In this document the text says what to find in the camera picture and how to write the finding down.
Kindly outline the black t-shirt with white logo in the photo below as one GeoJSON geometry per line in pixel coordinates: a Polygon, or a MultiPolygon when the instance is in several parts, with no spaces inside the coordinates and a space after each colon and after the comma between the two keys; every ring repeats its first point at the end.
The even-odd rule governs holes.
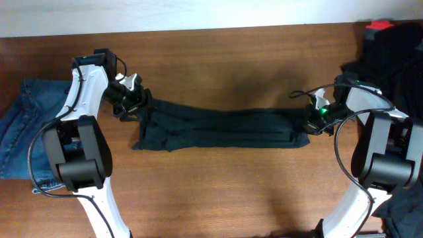
{"type": "Polygon", "coordinates": [[[133,150],[175,151],[189,147],[297,149],[310,144],[303,110],[252,108],[208,110],[155,99],[140,112],[133,150]]]}

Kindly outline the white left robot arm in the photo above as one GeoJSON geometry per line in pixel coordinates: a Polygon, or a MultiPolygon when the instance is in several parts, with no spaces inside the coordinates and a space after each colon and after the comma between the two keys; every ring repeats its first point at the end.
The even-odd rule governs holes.
{"type": "Polygon", "coordinates": [[[112,153],[97,121],[102,100],[122,122],[140,121],[153,98],[138,74],[117,72],[108,48],[73,59],[72,84],[62,109],[40,132],[54,178],[81,203],[97,237],[131,237],[111,186],[112,153]]]}

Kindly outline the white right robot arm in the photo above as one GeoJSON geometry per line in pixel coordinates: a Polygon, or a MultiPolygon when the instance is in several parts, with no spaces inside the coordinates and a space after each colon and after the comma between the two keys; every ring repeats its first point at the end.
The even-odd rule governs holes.
{"type": "Polygon", "coordinates": [[[339,75],[330,87],[334,102],[325,98],[324,85],[291,94],[311,99],[305,131],[333,136],[337,163],[351,181],[337,207],[319,221],[312,236],[361,237],[362,227],[380,205],[417,182],[422,164],[422,123],[396,109],[378,86],[354,76],[339,75]],[[355,118],[364,128],[348,170],[340,158],[338,142],[342,127],[355,118]]]}

